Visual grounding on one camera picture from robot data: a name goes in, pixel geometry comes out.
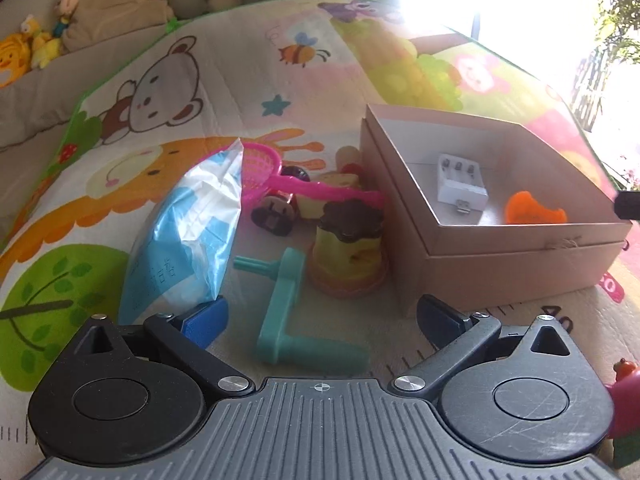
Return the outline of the blue white tissue packet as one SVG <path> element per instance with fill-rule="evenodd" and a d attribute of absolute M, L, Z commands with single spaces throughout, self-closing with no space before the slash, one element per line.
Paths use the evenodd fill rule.
<path fill-rule="evenodd" d="M 120 324 L 217 298 L 241 214 L 243 155 L 236 140 L 208 156 L 149 214 L 131 249 Z"/>

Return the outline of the yellow play dough cup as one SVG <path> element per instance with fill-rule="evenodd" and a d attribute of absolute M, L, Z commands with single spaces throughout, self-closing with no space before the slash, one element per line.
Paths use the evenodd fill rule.
<path fill-rule="evenodd" d="M 366 296 L 377 289 L 388 269 L 383 226 L 382 209 L 362 200 L 326 203 L 309 249 L 312 284 L 336 298 Z"/>

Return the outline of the beige pillow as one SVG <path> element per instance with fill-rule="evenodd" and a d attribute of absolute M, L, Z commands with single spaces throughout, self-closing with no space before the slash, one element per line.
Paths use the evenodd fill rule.
<path fill-rule="evenodd" d="M 168 0 L 79 0 L 62 43 L 75 52 L 174 17 Z"/>

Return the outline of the colourful cartoon play mat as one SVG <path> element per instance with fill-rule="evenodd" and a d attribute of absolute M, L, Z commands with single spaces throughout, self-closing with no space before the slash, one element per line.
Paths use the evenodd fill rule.
<path fill-rule="evenodd" d="M 498 119 L 549 144 L 613 203 L 613 185 L 570 110 L 532 76 L 450 32 L 432 11 L 408 20 L 365 2 L 342 21 L 333 7 L 272 0 L 176 25 L 82 95 L 1 245 L 3 478 L 41 462 L 30 397 L 91 315 L 118 322 L 131 249 L 149 214 L 187 171 L 236 140 L 267 145 L 314 179 L 336 169 L 343 146 L 360 151 L 371 105 Z M 317 224 L 299 219 L 277 237 L 242 214 L 230 257 L 271 260 L 292 247 L 307 265 Z M 296 324 L 366 348 L 367 374 L 383 380 L 428 352 L 413 315 L 400 310 L 384 226 L 385 281 L 366 296 L 336 298 L 306 278 L 300 306 L 316 320 Z M 605 274 L 637 260 L 638 241 L 631 224 Z M 534 312 L 559 300 L 564 323 L 605 373 L 613 346 L 586 319 L 598 283 L 517 304 Z"/>

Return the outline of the wooden toy car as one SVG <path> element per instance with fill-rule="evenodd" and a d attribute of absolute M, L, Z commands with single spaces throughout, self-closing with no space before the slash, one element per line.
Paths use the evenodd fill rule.
<path fill-rule="evenodd" d="M 334 188 L 360 188 L 361 161 L 358 148 L 343 146 L 335 155 L 336 169 L 319 174 L 314 182 Z M 287 236 L 297 220 L 319 220 L 325 204 L 325 200 L 269 190 L 253 208 L 250 218 L 256 226 L 274 235 Z"/>

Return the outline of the pink cardboard box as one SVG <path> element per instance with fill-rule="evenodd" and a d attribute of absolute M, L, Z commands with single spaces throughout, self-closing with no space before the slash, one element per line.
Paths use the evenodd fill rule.
<path fill-rule="evenodd" d="M 430 294 L 461 310 L 516 304 L 597 284 L 631 224 L 612 200 L 549 144 L 498 119 L 371 105 L 360 151 L 385 198 L 384 240 L 400 310 Z M 437 200 L 445 153 L 474 160 L 488 192 L 484 211 L 462 214 Z M 528 191 L 567 222 L 507 224 L 504 207 Z"/>

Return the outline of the yellow tiger plush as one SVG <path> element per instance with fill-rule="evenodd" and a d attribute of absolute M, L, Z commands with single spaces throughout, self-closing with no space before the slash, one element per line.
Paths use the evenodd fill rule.
<path fill-rule="evenodd" d="M 13 84 L 30 71 L 32 51 L 21 34 L 0 41 L 0 88 Z"/>

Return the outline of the pink plastic sieve toy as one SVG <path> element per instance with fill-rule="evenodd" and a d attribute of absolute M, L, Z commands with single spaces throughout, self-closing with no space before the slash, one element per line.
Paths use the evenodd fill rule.
<path fill-rule="evenodd" d="M 282 176 L 282 160 L 273 148 L 246 141 L 243 141 L 242 145 L 243 208 L 254 207 L 269 191 L 299 194 L 325 202 L 361 200 L 370 207 L 384 208 L 384 196 L 381 192 L 361 191 L 356 188 L 334 188 L 334 186 L 322 182 L 306 182 L 294 177 Z"/>

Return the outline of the beige sofa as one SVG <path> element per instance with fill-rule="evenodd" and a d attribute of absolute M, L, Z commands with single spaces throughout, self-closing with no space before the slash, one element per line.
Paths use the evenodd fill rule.
<path fill-rule="evenodd" d="M 82 95 L 164 36 L 153 26 L 57 58 L 1 90 L 1 235 L 12 224 L 60 144 Z"/>

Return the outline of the yellow duck plush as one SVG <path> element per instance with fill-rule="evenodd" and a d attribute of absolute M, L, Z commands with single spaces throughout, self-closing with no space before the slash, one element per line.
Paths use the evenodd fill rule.
<path fill-rule="evenodd" d="M 62 55 L 62 40 L 54 38 L 50 32 L 43 30 L 32 14 L 28 14 L 21 22 L 21 34 L 32 51 L 30 57 L 32 70 L 36 68 L 43 70 L 51 61 Z"/>

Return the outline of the small doll plush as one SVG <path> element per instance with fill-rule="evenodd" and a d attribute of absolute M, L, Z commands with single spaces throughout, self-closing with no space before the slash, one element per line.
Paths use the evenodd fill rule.
<path fill-rule="evenodd" d="M 58 0 L 54 8 L 55 14 L 58 17 L 58 21 L 52 32 L 54 38 L 62 37 L 64 30 L 70 24 L 70 20 L 78 7 L 78 3 L 79 0 Z"/>

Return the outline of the white battery charger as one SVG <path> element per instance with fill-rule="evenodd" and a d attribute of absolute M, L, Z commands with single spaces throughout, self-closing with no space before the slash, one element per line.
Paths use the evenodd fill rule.
<path fill-rule="evenodd" d="M 455 206 L 462 214 L 484 211 L 488 192 L 474 160 L 442 153 L 437 166 L 437 200 Z"/>

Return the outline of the orange plastic toy piece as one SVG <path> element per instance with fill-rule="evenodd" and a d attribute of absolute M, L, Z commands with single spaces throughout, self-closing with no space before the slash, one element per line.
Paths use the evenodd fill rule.
<path fill-rule="evenodd" d="M 528 191 L 514 193 L 504 207 L 507 224 L 559 224 L 567 222 L 564 209 L 542 206 Z"/>

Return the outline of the teal plastic crank toy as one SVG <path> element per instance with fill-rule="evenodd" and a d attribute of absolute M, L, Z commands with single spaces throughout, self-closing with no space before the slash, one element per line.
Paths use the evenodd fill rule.
<path fill-rule="evenodd" d="M 316 320 L 300 306 L 306 278 L 306 256 L 300 250 L 286 248 L 277 260 L 237 256 L 233 267 L 272 281 L 255 347 L 260 362 L 294 366 L 323 376 L 357 376 L 369 369 L 366 348 L 322 334 L 318 328 L 302 330 L 296 326 Z"/>

